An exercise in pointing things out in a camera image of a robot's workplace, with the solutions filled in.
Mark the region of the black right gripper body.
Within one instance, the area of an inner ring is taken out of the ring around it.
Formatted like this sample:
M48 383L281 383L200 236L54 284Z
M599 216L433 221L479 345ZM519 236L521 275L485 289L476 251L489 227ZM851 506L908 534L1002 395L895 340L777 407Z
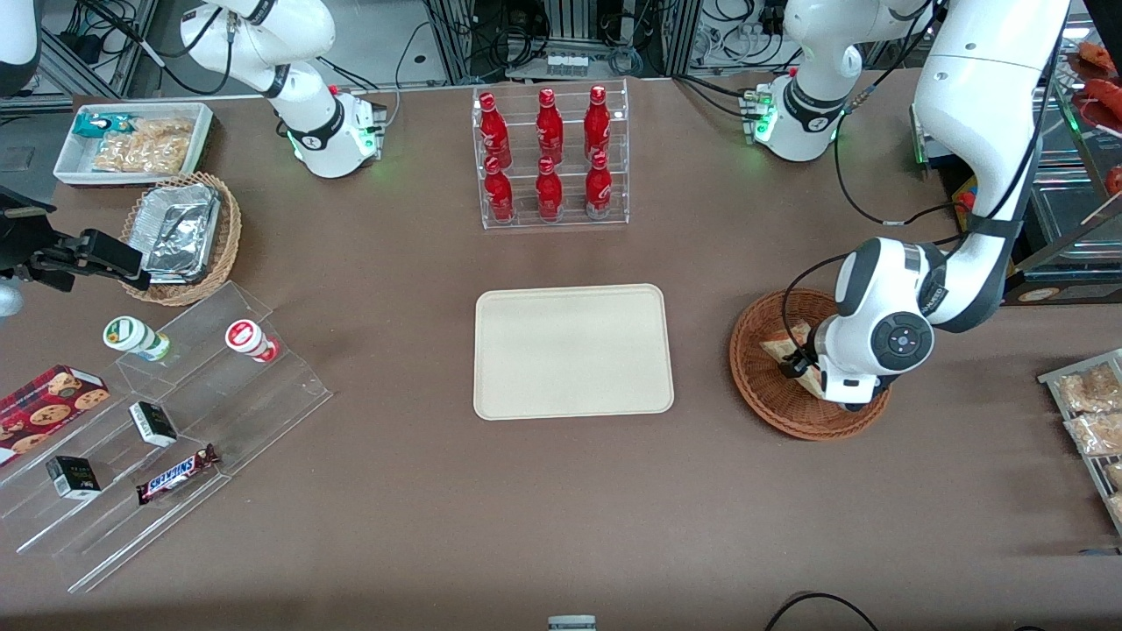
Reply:
M48 202L33 200L1 188L1 268L4 278L38 282L63 293L73 290L74 275L31 269L31 256L39 249L68 249L68 236L56 231L48 216L56 210Z

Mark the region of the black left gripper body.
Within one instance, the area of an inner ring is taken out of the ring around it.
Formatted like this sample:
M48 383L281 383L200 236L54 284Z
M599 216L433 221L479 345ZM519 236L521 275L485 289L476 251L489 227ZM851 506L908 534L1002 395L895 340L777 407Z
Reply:
M828 369L831 367L828 351L831 326L831 321L821 321L821 323L811 327L808 337L806 337L804 345L808 348L808 353L813 356L813 364L818 369L819 379L825 379L828 376Z

